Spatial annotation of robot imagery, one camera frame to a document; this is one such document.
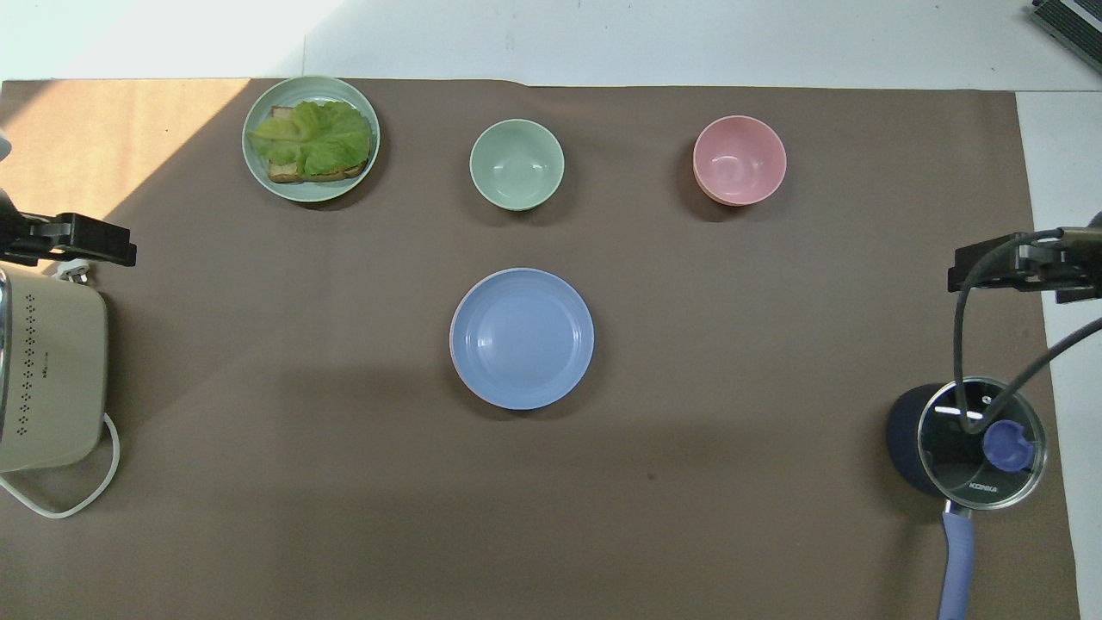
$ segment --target white table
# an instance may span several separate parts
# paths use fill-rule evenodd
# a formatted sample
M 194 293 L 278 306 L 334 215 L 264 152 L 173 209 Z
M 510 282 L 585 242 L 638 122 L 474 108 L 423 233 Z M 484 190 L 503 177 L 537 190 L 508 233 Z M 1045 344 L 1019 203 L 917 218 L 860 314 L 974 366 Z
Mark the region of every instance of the white table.
M 0 0 L 0 79 L 327 74 L 1013 90 L 1036 227 L 1083 226 L 1102 210 L 1102 75 L 1030 23 L 1026 1 L 314 0 L 309 15 L 299 4 Z M 1009 231 L 976 230 L 976 240 Z M 1098 317 L 1102 301 L 1057 306 L 1046 294 L 1044 307 L 1055 344 Z M 1102 619 L 1099 369 L 1102 337 L 1052 365 L 1088 620 Z

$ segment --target black cable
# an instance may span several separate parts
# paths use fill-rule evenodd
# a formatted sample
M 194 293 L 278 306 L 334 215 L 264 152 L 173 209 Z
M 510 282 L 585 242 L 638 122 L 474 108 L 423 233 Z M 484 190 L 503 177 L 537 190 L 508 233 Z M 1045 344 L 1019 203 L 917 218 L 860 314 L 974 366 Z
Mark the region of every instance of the black cable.
M 987 420 L 994 420 L 998 412 L 1002 411 L 1006 403 L 1017 394 L 1018 390 L 1026 384 L 1027 381 L 1033 379 L 1033 377 L 1040 372 L 1041 369 L 1048 366 L 1057 356 L 1063 353 L 1065 351 L 1072 348 L 1072 346 L 1078 345 L 1080 341 L 1087 337 L 1102 331 L 1102 317 L 1094 319 L 1093 322 L 1087 324 L 1085 326 L 1079 328 L 1078 330 L 1068 335 L 1063 340 L 1057 342 L 1045 352 L 1044 356 L 1037 358 L 1026 367 L 1026 370 L 1022 371 L 1018 377 L 1014 378 L 1003 392 L 995 398 L 995 400 L 987 406 L 984 412 L 984 417 Z
M 964 333 L 964 304 L 968 302 L 969 291 L 980 281 L 980 278 L 995 263 L 996 260 L 1003 258 L 1003 254 L 1017 248 L 1018 246 L 1028 244 L 1036 240 L 1049 239 L 1049 238 L 1060 238 L 1063 236 L 1063 230 L 1061 228 L 1052 228 L 1051 230 L 1038 230 L 1036 232 L 1029 232 L 1009 239 L 1002 244 L 995 247 L 987 253 L 983 254 L 980 260 L 972 265 L 969 270 L 968 276 L 964 278 L 964 282 L 961 284 L 960 293 L 957 295 L 957 313 L 953 316 L 953 382 L 954 393 L 957 395 L 957 409 L 961 413 L 961 420 L 965 420 L 968 416 L 968 396 L 964 393 L 964 361 L 963 361 L 963 333 Z M 1011 392 L 1009 390 L 1003 391 L 1004 394 Z

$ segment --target toast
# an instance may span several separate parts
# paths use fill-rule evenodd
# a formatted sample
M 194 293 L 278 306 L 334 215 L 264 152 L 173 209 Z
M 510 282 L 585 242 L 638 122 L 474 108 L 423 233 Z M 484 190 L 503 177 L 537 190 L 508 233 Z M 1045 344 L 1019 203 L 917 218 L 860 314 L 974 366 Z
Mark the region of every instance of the toast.
M 272 118 L 291 118 L 291 111 L 294 108 L 285 106 L 272 106 Z M 313 174 L 304 175 L 299 172 L 299 163 L 290 162 L 277 165 L 272 162 L 268 162 L 268 177 L 274 183 L 301 183 L 303 181 L 310 181 L 314 183 L 320 183 L 324 181 L 341 181 L 343 178 L 353 178 L 358 176 L 360 172 L 364 172 L 364 167 L 367 165 L 367 160 L 361 161 L 359 164 L 353 167 L 346 167 L 344 170 L 334 170 L 333 172 L 326 174 Z

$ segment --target black pot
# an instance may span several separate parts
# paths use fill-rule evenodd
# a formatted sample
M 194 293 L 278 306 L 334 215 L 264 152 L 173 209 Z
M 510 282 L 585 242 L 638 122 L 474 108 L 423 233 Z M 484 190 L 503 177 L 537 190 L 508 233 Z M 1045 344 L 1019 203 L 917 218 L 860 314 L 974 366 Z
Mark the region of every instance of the black pot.
M 916 489 L 942 498 L 949 547 L 938 620 L 963 620 L 972 579 L 972 509 L 994 510 L 1028 496 L 1045 466 L 1045 432 L 1029 403 L 1015 394 L 993 416 L 985 410 L 1006 389 L 984 378 L 964 380 L 966 407 L 955 384 L 908 391 L 892 406 L 887 444 L 892 463 Z

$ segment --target blue plate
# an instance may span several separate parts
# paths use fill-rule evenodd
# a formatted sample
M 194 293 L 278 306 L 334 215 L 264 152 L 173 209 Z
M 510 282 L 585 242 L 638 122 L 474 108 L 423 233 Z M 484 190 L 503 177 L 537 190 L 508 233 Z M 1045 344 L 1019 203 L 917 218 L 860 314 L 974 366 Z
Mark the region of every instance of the blue plate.
M 452 362 L 487 403 L 537 410 L 582 381 L 593 358 L 593 318 L 562 278 L 498 271 L 472 287 L 452 318 Z

